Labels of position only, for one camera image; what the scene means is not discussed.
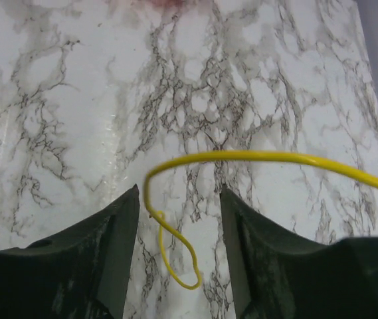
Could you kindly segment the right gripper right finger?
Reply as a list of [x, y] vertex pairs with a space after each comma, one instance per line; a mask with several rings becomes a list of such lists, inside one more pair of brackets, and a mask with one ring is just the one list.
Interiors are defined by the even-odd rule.
[[237, 318], [378, 318], [378, 237], [323, 245], [220, 200]]

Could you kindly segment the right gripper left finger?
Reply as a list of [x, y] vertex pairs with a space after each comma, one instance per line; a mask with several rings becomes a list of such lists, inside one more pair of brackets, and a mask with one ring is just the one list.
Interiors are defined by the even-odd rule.
[[0, 250], [0, 318], [121, 318], [139, 215], [133, 186], [73, 226]]

